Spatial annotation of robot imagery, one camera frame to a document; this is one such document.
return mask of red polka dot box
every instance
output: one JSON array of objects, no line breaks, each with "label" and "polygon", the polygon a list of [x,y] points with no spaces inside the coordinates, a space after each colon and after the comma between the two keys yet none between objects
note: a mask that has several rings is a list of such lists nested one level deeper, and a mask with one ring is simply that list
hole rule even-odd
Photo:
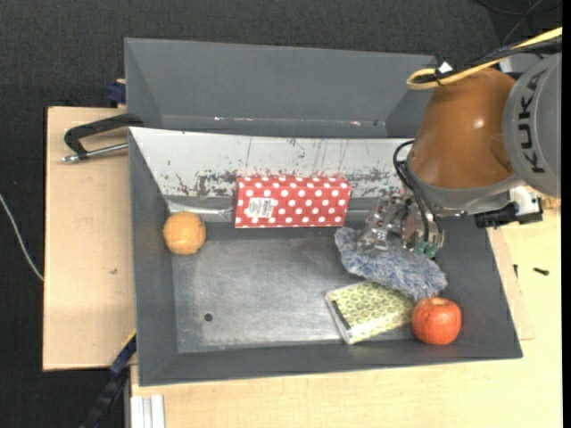
[{"label": "red polka dot box", "polygon": [[236,228],[342,226],[351,196],[343,177],[239,177]]}]

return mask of white label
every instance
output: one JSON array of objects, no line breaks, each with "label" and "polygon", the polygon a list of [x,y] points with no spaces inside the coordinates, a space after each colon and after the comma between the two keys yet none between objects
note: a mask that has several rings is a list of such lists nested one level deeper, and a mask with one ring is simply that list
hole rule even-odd
[{"label": "white label", "polygon": [[275,204],[271,198],[251,198],[244,212],[249,218],[270,218]]}]

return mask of kuka logo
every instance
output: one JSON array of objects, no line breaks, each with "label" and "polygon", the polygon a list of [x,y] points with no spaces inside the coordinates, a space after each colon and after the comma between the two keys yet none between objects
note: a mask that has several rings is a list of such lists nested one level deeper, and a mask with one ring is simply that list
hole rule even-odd
[{"label": "kuka logo", "polygon": [[531,90],[531,94],[527,100],[524,96],[521,97],[521,112],[518,115],[518,124],[517,128],[519,129],[520,136],[521,136],[521,148],[524,151],[524,157],[529,163],[531,164],[532,171],[534,173],[545,173],[545,169],[539,166],[539,161],[537,157],[537,152],[534,149],[534,140],[532,138],[532,132],[529,127],[529,117],[530,111],[529,108],[531,104],[534,102],[535,98],[535,89],[537,88],[537,82],[539,81],[540,77],[545,73],[546,70],[540,71],[539,73],[532,76],[532,78],[527,83],[527,88]]}]

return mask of yellow cable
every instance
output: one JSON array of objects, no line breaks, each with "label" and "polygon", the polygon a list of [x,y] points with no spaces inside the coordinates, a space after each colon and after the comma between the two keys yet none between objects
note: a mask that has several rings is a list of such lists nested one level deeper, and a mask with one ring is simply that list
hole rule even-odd
[{"label": "yellow cable", "polygon": [[[518,49],[520,47],[526,47],[529,45],[536,45],[538,43],[542,43],[543,41],[548,41],[550,39],[560,37],[562,34],[563,34],[563,28],[559,27],[557,29],[553,29],[553,30],[547,31],[545,33],[542,33],[541,35],[538,35],[537,37],[530,38],[527,41],[520,43],[519,45],[515,45],[514,49]],[[472,67],[470,69],[460,71],[460,72],[458,72],[454,75],[451,75],[447,78],[442,78],[442,79],[440,79],[440,81],[433,80],[433,81],[428,81],[425,83],[416,83],[415,82],[416,78],[419,78],[419,77],[425,76],[425,75],[434,76],[436,74],[435,69],[424,68],[422,70],[415,71],[414,73],[412,73],[407,78],[407,86],[412,90],[426,90],[426,89],[430,89],[430,88],[437,87],[437,86],[445,86],[447,84],[451,84],[455,81],[458,81],[460,79],[463,79],[463,78],[466,78],[470,75],[473,75],[474,73],[477,73],[480,70],[484,70],[486,68],[489,68],[489,67],[495,65],[496,63],[501,62],[502,60],[504,60],[508,57],[509,56],[501,57],[499,59],[494,59],[492,61],[482,63],[481,65],[477,65],[477,66]]]}]

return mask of blue cloth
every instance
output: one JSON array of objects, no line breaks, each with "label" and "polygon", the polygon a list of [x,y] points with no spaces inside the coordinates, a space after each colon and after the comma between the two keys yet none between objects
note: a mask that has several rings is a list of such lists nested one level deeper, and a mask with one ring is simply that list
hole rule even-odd
[{"label": "blue cloth", "polygon": [[335,232],[341,262],[350,273],[398,290],[413,300],[435,296],[448,284],[435,262],[403,249],[396,236],[389,240],[387,251],[368,255],[357,252],[357,234],[357,230],[345,226]]}]

